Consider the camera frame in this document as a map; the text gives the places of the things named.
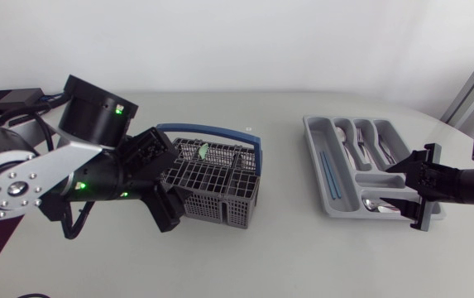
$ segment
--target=basket handle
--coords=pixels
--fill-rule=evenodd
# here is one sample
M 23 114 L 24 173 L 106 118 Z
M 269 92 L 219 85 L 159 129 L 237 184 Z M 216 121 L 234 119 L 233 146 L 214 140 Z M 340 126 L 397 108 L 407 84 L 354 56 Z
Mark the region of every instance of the basket handle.
M 260 176 L 262 170 L 262 150 L 261 139 L 244 132 L 237 132 L 232 129 L 212 127 L 208 125 L 188 124 L 188 123 L 162 123 L 156 126 L 162 132 L 196 132 L 225 137 L 238 142 L 253 145 L 255 150 L 255 174 Z

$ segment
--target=black box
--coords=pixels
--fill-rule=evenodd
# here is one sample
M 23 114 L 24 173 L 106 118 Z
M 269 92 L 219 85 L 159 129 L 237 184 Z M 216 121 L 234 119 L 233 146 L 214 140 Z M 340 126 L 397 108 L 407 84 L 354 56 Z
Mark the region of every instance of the black box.
M 0 90 L 0 115 L 14 108 L 32 106 L 42 96 L 40 88 Z

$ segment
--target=gray wire basket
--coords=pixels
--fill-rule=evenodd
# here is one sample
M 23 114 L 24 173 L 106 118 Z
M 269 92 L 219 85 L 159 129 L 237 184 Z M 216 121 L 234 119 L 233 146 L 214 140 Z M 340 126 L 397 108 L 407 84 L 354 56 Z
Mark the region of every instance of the gray wire basket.
M 193 192 L 184 203 L 188 217 L 247 228 L 261 180 L 260 138 L 219 127 L 191 124 L 160 124 L 157 128 L 163 132 L 201 132 L 253 143 L 254 148 L 246 148 L 177 138 L 173 144 L 180 155 L 161 179 L 167 189 L 180 186 Z M 206 147 L 205 144 L 208 150 L 202 156 L 199 150 Z

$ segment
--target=gray plastic tray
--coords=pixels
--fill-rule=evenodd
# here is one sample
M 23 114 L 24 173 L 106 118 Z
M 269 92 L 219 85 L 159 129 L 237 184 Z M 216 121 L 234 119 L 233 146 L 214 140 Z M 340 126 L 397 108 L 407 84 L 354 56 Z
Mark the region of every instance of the gray plastic tray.
M 380 200 L 381 197 L 419 200 L 417 192 L 405 186 L 403 174 L 385 172 L 391 164 L 378 145 L 379 134 L 385 139 L 391 155 L 397 161 L 403 160 L 411 153 L 389 120 L 305 116 L 303 122 L 325 212 L 336 218 L 410 220 L 402 217 L 398 212 L 371 212 L 362 203 L 363 199 L 370 199 L 378 204 L 384 203 Z M 348 160 L 343 144 L 336 134 L 336 127 L 343 129 L 347 136 L 345 144 L 356 163 L 356 169 L 352 168 Z M 373 164 L 365 161 L 358 146 L 357 128 L 361 129 Z M 341 199 L 333 199 L 331 196 L 319 155 L 321 151 L 327 155 L 329 165 L 335 173 L 342 194 Z M 445 216 L 442 206 L 436 204 L 432 219 L 443 219 Z

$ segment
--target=spoon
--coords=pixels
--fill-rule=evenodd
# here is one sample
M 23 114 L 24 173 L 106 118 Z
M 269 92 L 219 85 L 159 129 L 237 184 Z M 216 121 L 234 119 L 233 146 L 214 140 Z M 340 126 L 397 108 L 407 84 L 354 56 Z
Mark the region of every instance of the spoon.
M 347 141 L 347 136 L 345 135 L 345 132 L 343 131 L 341 127 L 336 127 L 336 132 L 338 133 L 340 142 L 343 144 L 343 150 L 345 150 L 345 154 L 347 154 L 347 159 L 349 160 L 349 163 L 351 163 L 352 169 L 355 170 L 356 164 L 354 163 L 351 153 L 349 153 L 349 150 L 347 149 L 347 146 L 345 145 L 345 142 Z
M 371 212 L 394 213 L 400 212 L 395 206 L 389 203 L 375 203 L 370 199 L 362 199 L 363 205 Z

